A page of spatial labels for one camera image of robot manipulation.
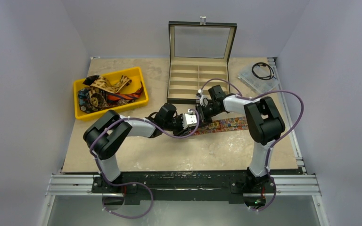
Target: yellow bin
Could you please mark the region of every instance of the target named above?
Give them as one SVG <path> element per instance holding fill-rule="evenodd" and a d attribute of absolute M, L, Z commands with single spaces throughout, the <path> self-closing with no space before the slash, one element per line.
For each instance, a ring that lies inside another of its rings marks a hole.
<path fill-rule="evenodd" d="M 123 111 L 128 111 L 128 110 L 132 110 L 134 108 L 143 107 L 143 106 L 148 105 L 149 97 L 148 97 L 145 81 L 143 79 L 142 71 L 141 71 L 140 67 L 132 67 L 132 68 L 124 69 L 124 70 L 117 71 L 117 72 L 103 74 L 102 76 L 107 78 L 111 84 L 115 84 L 116 82 L 118 82 L 120 80 L 122 75 L 125 75 L 128 78 L 130 78 L 132 80 L 132 82 L 130 85 L 124 87 L 121 90 L 121 92 L 120 92 L 121 94 L 135 92 L 137 89 L 140 88 L 140 84 L 142 82 L 144 90 L 143 90 L 142 95 L 138 99 L 136 99 L 133 103 L 130 103 L 130 104 L 113 107 L 113 108 L 105 109 L 102 111 L 87 114 L 80 110 L 80 106 L 78 104 L 78 91 L 80 91 L 82 88 L 87 87 L 86 85 L 83 84 L 85 79 L 76 80 L 73 83 L 75 118 L 83 120 L 83 121 L 88 121 L 88 120 L 93 120 L 93 119 L 99 118 L 108 110 L 115 110 L 116 112 L 123 112 Z"/>

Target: table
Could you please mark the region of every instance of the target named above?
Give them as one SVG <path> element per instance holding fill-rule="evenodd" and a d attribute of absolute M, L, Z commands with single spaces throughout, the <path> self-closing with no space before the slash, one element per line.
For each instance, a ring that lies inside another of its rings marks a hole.
<path fill-rule="evenodd" d="M 231 58 L 229 61 L 230 82 L 236 85 L 244 96 L 255 97 L 249 87 L 237 78 L 238 72 L 252 62 L 267 62 L 266 58 Z M 148 106 L 122 115 L 147 117 L 156 112 L 166 102 L 166 91 L 169 75 L 169 60 L 165 58 L 139 59 L 100 59 L 91 60 L 88 76 L 118 71 L 140 66 L 149 95 Z M 280 110 L 284 121 L 287 120 L 282 111 L 277 94 L 270 95 Z M 193 105 L 176 105 L 179 113 L 186 112 Z M 236 113 L 222 113 L 214 119 L 239 117 Z M 86 129 L 96 120 L 75 120 L 70 137 L 66 159 L 62 168 L 64 173 L 97 172 L 98 168 L 82 139 Z M 297 169 L 294 148 L 288 135 L 274 148 L 270 167 L 272 169 Z M 246 169 L 252 159 L 253 139 L 248 130 L 220 132 L 192 136 L 187 139 L 174 139 L 161 135 L 154 139 L 144 137 L 127 138 L 116 153 L 121 171 L 165 171 L 165 170 L 242 170 Z"/>

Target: box lid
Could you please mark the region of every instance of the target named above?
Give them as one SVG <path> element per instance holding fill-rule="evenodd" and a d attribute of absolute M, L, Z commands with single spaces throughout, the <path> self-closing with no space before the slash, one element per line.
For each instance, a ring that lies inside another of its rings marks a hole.
<path fill-rule="evenodd" d="M 170 60 L 225 62 L 230 59 L 237 24 L 169 21 Z"/>

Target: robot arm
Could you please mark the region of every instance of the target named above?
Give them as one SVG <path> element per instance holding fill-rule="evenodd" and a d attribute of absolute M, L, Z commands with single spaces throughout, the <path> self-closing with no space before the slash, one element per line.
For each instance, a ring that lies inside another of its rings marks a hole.
<path fill-rule="evenodd" d="M 222 112 L 236 112 L 247 117 L 249 133 L 255 141 L 254 153 L 248 176 L 252 178 L 264 177 L 266 153 L 269 146 L 281 136 L 285 130 L 285 124 L 270 97 L 257 100 L 241 99 L 235 94 L 226 95 L 221 86 L 211 87 L 209 90 L 211 100 L 208 100 L 201 92 L 197 94 L 200 104 L 196 105 L 199 114 L 199 126 L 212 122 L 212 117 Z M 108 111 L 96 123 L 94 123 L 85 133 L 84 140 L 88 147 L 97 139 L 105 128 L 116 120 L 125 118 L 115 111 Z M 110 181 L 114 181 L 120 174 L 117 166 L 115 153 L 127 136 L 141 136 L 155 138 L 162 134 L 154 123 L 163 130 L 172 131 L 175 136 L 190 133 L 196 127 L 198 121 L 193 111 L 177 114 L 176 107 L 172 104 L 164 104 L 154 117 L 149 116 L 145 121 L 126 120 L 119 123 L 101 138 L 95 145 L 94 151 L 98 156 L 102 171 Z"/>

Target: purple cable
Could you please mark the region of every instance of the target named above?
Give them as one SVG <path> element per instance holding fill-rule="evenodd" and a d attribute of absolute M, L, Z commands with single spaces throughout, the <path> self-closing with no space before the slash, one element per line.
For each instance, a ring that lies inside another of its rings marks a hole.
<path fill-rule="evenodd" d="M 225 79 L 218 79 L 218 78 L 215 78 L 215 79 L 209 79 L 207 82 L 205 82 L 202 86 L 202 88 L 200 88 L 201 90 L 203 90 L 203 88 L 210 82 L 210 81 L 213 81 L 213 80 L 220 80 L 220 81 L 223 81 L 223 82 L 226 82 L 228 83 L 230 86 L 232 86 L 237 92 L 238 92 L 238 95 L 242 96 L 242 93 L 241 91 L 236 87 L 234 86 L 231 82 L 225 80 Z"/>
<path fill-rule="evenodd" d="M 141 185 L 143 186 L 144 188 L 146 188 L 150 194 L 150 205 L 149 205 L 149 208 L 143 212 L 142 214 L 140 215 L 136 215 L 136 216 L 126 216 L 126 215 L 122 215 L 122 214 L 119 214 L 119 213 L 116 213 L 116 212 L 113 212 L 111 210 L 108 210 L 105 206 L 105 203 L 104 203 L 104 200 L 102 199 L 102 206 L 103 206 L 103 210 L 107 211 L 108 213 L 111 213 L 111 214 L 114 214 L 116 216 L 119 216 L 119 217 L 122 217 L 122 218 L 127 218 L 127 219 L 137 219 L 137 218 L 141 218 L 143 216 L 145 216 L 147 213 L 149 213 L 149 211 L 152 209 L 153 207 L 153 194 L 152 194 L 152 191 L 149 189 L 148 186 L 146 186 L 145 184 L 143 183 L 140 183 L 140 182 L 127 182 L 127 183 L 123 183 L 123 184 L 113 184 L 111 181 L 109 181 L 109 179 L 106 177 L 106 175 L 102 172 L 102 168 L 100 167 L 99 165 L 99 162 L 98 162 L 98 157 L 97 155 L 94 153 L 93 151 L 93 148 L 95 147 L 96 143 L 109 131 L 111 130 L 114 126 L 116 126 L 117 124 L 123 122 L 123 121 L 126 121 L 126 120 L 137 120 L 137 121 L 144 121 L 146 123 L 149 123 L 151 124 L 152 126 L 156 127 L 159 131 L 161 131 L 162 133 L 168 135 L 169 137 L 172 137 L 172 138 L 187 138 L 187 137 L 190 137 L 192 136 L 197 128 L 199 127 L 199 114 L 197 113 L 197 111 L 195 109 L 191 109 L 195 112 L 195 115 L 196 115 L 196 118 L 197 118 L 197 125 L 196 127 L 193 129 L 193 131 L 185 136 L 182 136 L 182 137 L 178 137 L 178 136 L 174 136 L 174 135 L 171 135 L 169 133 L 167 133 L 166 131 L 164 131 L 163 129 L 161 129 L 160 127 L 158 127 L 156 124 L 154 124 L 153 122 L 149 121 L 149 120 L 146 120 L 146 119 L 140 119 L 140 118 L 133 118 L 133 117 L 128 117 L 128 118 L 122 118 L 122 119 L 119 119 L 117 121 L 115 121 L 114 123 L 112 123 L 110 126 L 108 126 L 95 140 L 94 142 L 91 144 L 91 147 L 90 147 L 90 153 L 94 156 L 95 158 L 95 162 L 96 162 L 96 165 L 98 166 L 98 169 L 99 169 L 99 172 L 101 172 L 101 176 L 102 178 L 104 179 L 104 181 L 106 181 L 106 183 L 108 185 L 111 185 L 111 186 L 126 186 L 126 185 L 132 185 L 132 184 L 137 184 L 137 185 Z"/>
<path fill-rule="evenodd" d="M 272 196 L 271 200 L 268 202 L 267 205 L 265 205 L 263 208 L 259 209 L 259 210 L 256 210 L 256 211 L 262 211 L 264 209 L 266 209 L 267 207 L 269 207 L 271 205 L 271 203 L 274 201 L 275 199 L 275 194 L 277 193 L 277 187 L 275 185 L 275 181 L 274 181 L 274 178 L 271 177 L 270 175 L 270 171 L 268 170 L 268 165 L 270 164 L 269 163 L 269 160 L 270 160 L 270 152 L 271 152 L 271 149 L 280 141 L 282 140 L 284 137 L 286 137 L 296 126 L 297 124 L 300 122 L 300 119 L 302 118 L 302 115 L 303 115 L 303 110 L 304 110 L 304 104 L 303 104 L 303 100 L 300 98 L 300 96 L 298 96 L 296 93 L 293 93 L 291 91 L 286 91 L 286 90 L 274 90 L 274 91 L 270 91 L 270 92 L 267 92 L 267 93 L 263 93 L 261 95 L 258 95 L 257 97 L 254 97 L 254 98 L 246 98 L 246 97 L 238 97 L 239 99 L 244 99 L 244 100 L 256 100 L 256 99 L 259 99 L 259 98 L 262 98 L 268 94 L 271 94 L 271 93 L 289 93 L 289 94 L 292 94 L 294 96 L 297 97 L 297 99 L 299 100 L 300 102 L 300 114 L 296 120 L 296 122 L 292 125 L 292 127 L 286 132 L 284 133 L 284 135 L 282 135 L 280 138 L 278 138 L 273 144 L 270 145 L 269 149 L 267 150 L 267 154 L 266 154 L 266 161 L 265 161 L 265 170 L 266 170 L 266 173 L 268 175 L 268 177 L 270 178 L 270 180 L 272 181 L 272 183 L 274 184 L 274 195 Z"/>

